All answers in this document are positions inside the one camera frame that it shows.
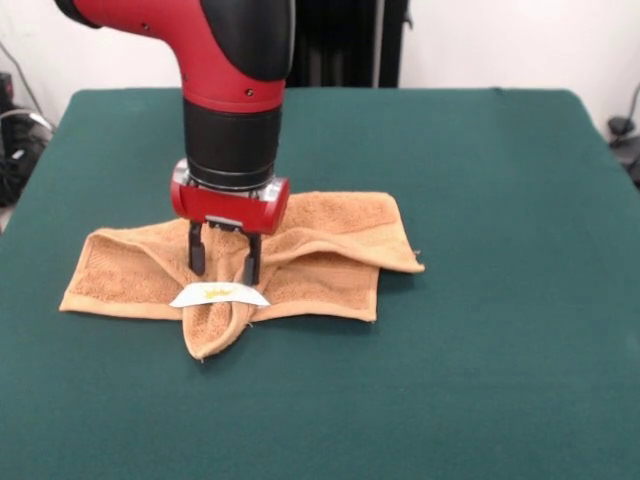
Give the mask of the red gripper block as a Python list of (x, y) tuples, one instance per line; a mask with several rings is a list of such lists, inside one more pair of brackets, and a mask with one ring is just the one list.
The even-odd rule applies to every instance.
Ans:
[(290, 195), (290, 182), (275, 177), (263, 188), (230, 192), (201, 186), (191, 177), (187, 160), (175, 165), (170, 197), (175, 213), (190, 220), (188, 265), (194, 274), (205, 272), (206, 250), (201, 239), (202, 224), (213, 223), (242, 230), (249, 252), (244, 261), (243, 283), (256, 286), (260, 281), (262, 237), (276, 232), (284, 217)]

